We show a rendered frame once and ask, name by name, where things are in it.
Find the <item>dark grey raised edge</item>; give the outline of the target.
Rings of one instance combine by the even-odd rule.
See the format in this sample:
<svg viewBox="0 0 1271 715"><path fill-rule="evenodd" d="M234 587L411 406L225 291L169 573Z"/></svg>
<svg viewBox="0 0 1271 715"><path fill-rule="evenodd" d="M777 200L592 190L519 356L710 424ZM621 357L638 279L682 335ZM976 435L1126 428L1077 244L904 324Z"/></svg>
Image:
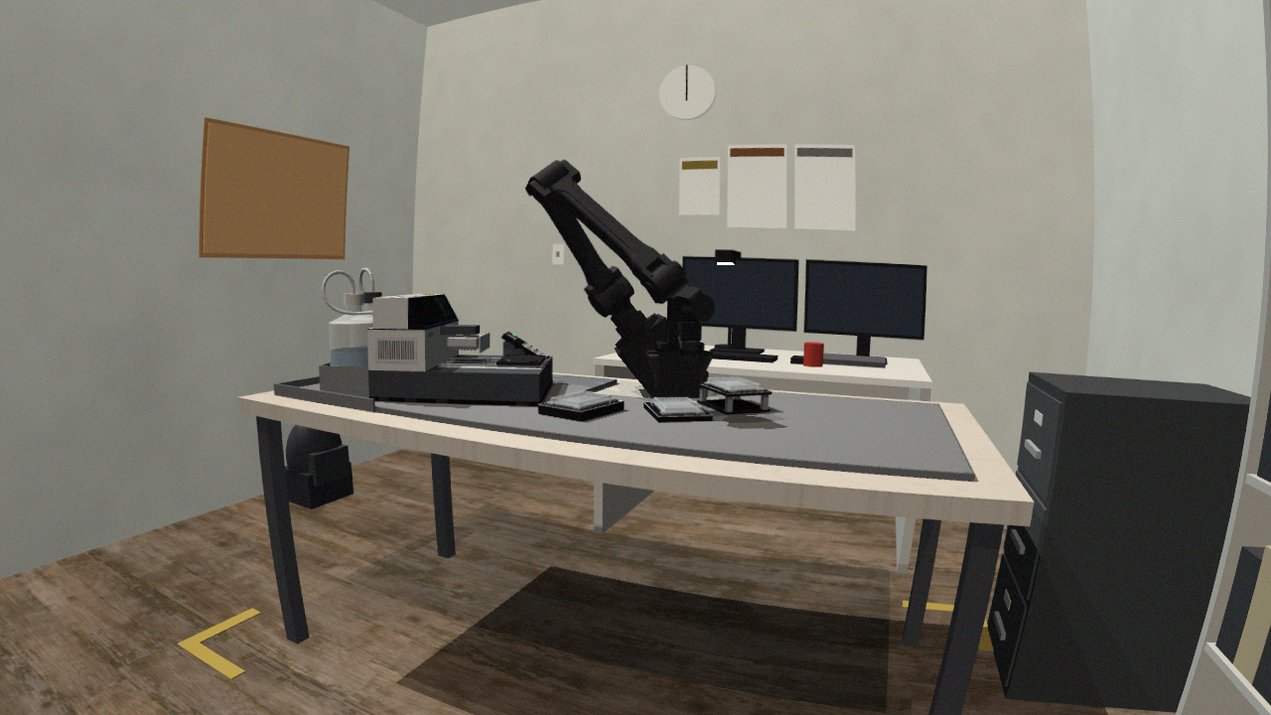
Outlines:
<svg viewBox="0 0 1271 715"><path fill-rule="evenodd" d="M361 395L346 395L341 392L322 392L322 390L315 389L302 389L302 385L322 384L322 378L318 376L315 376L315 378L285 381L285 384L286 385L275 384L275 395L300 399L300 401L336 404L336 406L344 406L351 410L375 411L375 399L372 398L361 398Z"/></svg>

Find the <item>white multi-well plate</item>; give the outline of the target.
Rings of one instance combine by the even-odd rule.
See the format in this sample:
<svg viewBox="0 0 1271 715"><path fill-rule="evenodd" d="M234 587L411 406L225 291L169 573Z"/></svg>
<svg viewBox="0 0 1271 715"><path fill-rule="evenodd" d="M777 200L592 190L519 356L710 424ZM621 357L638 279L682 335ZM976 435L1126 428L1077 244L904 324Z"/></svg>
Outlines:
<svg viewBox="0 0 1271 715"><path fill-rule="evenodd" d="M697 413L702 411L700 404L691 401L690 398L653 398L655 406L662 411L671 413Z"/></svg>
<svg viewBox="0 0 1271 715"><path fill-rule="evenodd" d="M763 389L761 384L754 384L747 378L708 378L707 384L713 386L719 386L719 389L737 390L737 392L758 392L758 389Z"/></svg>
<svg viewBox="0 0 1271 715"><path fill-rule="evenodd" d="M594 404L609 403L613 399L613 394L608 392L569 392L566 395L555 395L550 398L549 403L558 404L558 406L594 406Z"/></svg>

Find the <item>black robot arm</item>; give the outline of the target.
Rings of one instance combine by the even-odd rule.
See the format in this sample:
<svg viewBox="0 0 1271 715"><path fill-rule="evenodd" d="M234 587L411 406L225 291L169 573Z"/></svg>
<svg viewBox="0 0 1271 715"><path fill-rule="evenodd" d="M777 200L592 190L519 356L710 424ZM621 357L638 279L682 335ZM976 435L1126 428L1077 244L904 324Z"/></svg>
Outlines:
<svg viewBox="0 0 1271 715"><path fill-rule="evenodd" d="M578 169L571 166L567 160L554 160L550 166L545 166L527 180L525 190L547 210L547 215L581 265L588 282L583 290L592 309L602 317L613 314L614 317L610 320L616 323L616 331L622 335L616 348L620 349L641 337L658 317L655 314L646 317L641 311L636 311L630 304L630 297L636 293L630 279L627 279L616 265L608 268L608 264L601 262L581 224L597 235L616 253L616 257L622 257L655 304L667 302L667 317L691 320L663 320L663 342L679 344L685 352L695 352L702 342L702 323L710 320L716 311L713 300L702 290L688 284L686 273L679 262L670 262L663 253L658 254L655 248L636 237L609 215L608 210L602 210L597 201L580 189L578 182L581 182Z"/></svg>

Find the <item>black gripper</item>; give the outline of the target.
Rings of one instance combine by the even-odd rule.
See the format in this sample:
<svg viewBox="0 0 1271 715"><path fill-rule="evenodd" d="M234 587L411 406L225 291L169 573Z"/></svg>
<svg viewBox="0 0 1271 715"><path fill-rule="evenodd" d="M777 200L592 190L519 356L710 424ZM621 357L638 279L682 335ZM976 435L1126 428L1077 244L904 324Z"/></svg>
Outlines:
<svg viewBox="0 0 1271 715"><path fill-rule="evenodd" d="M697 386L702 385L702 378L705 370L713 358L713 353L704 352L704 343L699 343L698 351L685 352L679 344L669 344L665 342L655 342L655 351L644 351L644 356L649 363L649 370L652 370L655 386L658 386L658 354L657 353L677 353L681 356L697 356Z"/></svg>

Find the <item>white plastic bottle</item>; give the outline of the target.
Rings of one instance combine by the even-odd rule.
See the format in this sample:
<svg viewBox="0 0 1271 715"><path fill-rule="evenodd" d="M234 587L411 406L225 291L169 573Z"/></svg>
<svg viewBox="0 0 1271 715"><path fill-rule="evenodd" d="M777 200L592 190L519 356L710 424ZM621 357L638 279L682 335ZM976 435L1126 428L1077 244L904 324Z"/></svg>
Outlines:
<svg viewBox="0 0 1271 715"><path fill-rule="evenodd" d="M346 311L361 312L364 293L344 293ZM366 314L344 314L330 321L330 364L369 366L367 329L372 319Z"/></svg>

